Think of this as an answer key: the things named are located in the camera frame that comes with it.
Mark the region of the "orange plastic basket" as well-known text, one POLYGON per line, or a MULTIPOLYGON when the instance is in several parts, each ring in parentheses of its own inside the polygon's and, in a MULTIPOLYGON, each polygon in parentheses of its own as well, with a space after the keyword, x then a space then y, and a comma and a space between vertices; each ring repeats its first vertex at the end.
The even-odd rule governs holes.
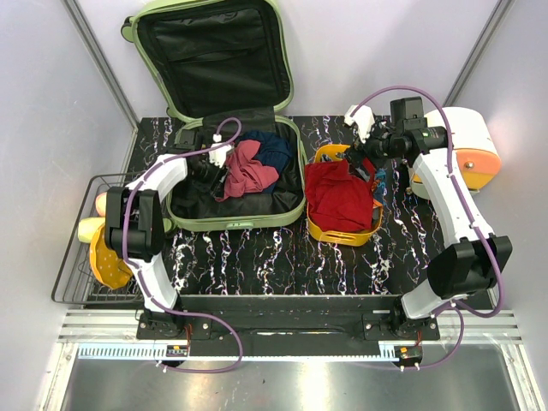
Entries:
MULTIPOLYGON (((328 144, 321 146, 315 153, 314 163, 342 161, 344 158, 344 152, 348 148, 348 145, 341 144, 328 144)), ((370 182, 373 185, 376 169, 372 163, 368 160, 364 161, 364 165, 368 170, 368 179, 365 182, 370 182)), ((309 234, 313 239, 322 242, 336 243, 342 245, 348 245, 351 247, 359 247, 364 245, 369 238, 380 228, 383 219, 384 208, 375 207, 373 203, 372 214, 372 227, 369 230, 353 233, 344 233, 339 231, 322 231, 309 217, 308 215, 308 203, 307 203, 307 227, 309 234)))

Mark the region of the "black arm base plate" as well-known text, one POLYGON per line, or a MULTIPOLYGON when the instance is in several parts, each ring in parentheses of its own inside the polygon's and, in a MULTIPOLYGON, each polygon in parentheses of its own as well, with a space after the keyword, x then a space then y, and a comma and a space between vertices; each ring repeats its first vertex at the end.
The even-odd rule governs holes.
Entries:
POLYGON ((195 340, 224 330, 209 317, 229 323, 240 335, 260 333, 334 333, 367 341, 437 341, 431 318, 406 320, 397 296, 183 296, 176 309, 187 314, 151 311, 139 316, 138 338, 195 340))

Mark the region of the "colourful patterned shorts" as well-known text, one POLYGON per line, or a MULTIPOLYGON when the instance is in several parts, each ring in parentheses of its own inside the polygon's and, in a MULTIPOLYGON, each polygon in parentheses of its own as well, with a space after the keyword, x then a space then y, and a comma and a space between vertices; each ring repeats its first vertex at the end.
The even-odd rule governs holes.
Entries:
POLYGON ((384 197, 386 193, 386 172, 385 169, 379 169, 375 173, 372 185, 373 203, 375 207, 384 208, 384 197))

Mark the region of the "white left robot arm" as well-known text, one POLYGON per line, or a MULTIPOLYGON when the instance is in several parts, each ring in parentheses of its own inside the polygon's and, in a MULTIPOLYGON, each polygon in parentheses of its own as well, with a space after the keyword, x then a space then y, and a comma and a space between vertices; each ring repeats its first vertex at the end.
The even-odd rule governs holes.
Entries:
POLYGON ((238 128, 224 141, 218 127, 213 143, 207 148, 193 143, 193 151, 183 149, 162 154, 136 180, 124 187, 111 188, 106 194, 105 244, 133 273, 144 296, 145 318, 155 320, 155 329, 165 338, 179 337, 186 319, 207 319, 233 330, 212 314, 182 310, 162 256, 165 240, 162 203, 175 185, 188 177, 191 159, 224 152, 240 131, 238 128))

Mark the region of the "white orange drawer cabinet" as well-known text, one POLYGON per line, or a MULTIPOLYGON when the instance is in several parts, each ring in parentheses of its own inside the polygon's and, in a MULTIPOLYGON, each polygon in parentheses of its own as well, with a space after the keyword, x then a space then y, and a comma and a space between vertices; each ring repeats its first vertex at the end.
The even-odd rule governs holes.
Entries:
POLYGON ((478 193, 501 170, 502 161, 484 117, 476 110, 444 107, 452 130, 456 162, 471 194, 478 193))

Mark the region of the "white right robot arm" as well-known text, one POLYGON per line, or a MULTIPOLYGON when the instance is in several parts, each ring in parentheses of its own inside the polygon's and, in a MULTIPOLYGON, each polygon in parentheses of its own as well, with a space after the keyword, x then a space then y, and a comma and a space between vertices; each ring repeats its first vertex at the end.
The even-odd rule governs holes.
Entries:
POLYGON ((468 310, 465 298, 501 289, 512 244, 481 215, 459 158, 469 151, 496 152, 483 116, 462 107, 424 112, 422 98, 415 95, 391 101, 389 122, 376 121, 366 102, 352 105, 344 122, 357 130, 347 158, 408 163, 432 202, 444 239, 443 251, 426 268, 426 279, 396 299, 382 330, 411 339, 445 308, 468 310))

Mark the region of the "red garment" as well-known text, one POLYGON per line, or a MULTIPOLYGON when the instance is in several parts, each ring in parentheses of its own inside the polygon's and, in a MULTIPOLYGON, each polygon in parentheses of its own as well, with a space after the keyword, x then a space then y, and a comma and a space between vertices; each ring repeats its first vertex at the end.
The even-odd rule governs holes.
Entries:
POLYGON ((308 215, 322 231, 353 233, 372 227, 372 184, 350 172, 347 160, 305 167, 308 215))

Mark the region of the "navy blue garment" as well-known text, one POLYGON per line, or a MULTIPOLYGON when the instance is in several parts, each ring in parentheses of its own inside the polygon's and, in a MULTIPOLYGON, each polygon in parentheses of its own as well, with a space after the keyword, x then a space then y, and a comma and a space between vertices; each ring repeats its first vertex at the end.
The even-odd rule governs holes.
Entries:
MULTIPOLYGON (((258 130, 245 133, 241 137, 241 141, 239 143, 244 140, 257 140, 260 143, 259 152, 254 156, 254 159, 259 160, 263 165, 274 167, 279 174, 279 180, 282 172, 288 165, 289 160, 294 156, 293 150, 288 141, 279 137, 277 134, 258 130)), ((277 182, 273 183, 261 193, 272 193, 276 184, 277 182)))

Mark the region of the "green hard-shell suitcase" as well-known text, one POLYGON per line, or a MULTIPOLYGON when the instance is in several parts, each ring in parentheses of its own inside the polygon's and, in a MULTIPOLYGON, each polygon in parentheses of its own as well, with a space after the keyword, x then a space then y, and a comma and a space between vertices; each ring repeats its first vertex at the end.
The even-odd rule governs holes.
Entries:
POLYGON ((297 126, 283 115, 294 82, 278 6, 272 1, 153 1, 129 16, 122 37, 135 45, 167 104, 182 122, 176 138, 216 131, 271 132, 293 156, 273 190, 217 201, 192 177, 166 195, 186 230, 283 227, 305 207, 306 154, 297 126))

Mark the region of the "pink maroon garment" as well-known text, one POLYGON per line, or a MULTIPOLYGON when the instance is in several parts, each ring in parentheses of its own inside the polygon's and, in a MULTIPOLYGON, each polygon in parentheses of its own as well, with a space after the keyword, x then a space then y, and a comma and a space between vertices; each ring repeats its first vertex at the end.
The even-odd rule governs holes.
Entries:
POLYGON ((260 143, 257 140, 244 140, 232 150, 225 161, 228 175, 224 181, 223 196, 217 198, 217 201, 261 193, 277 182, 277 170, 254 159, 259 149, 260 143))

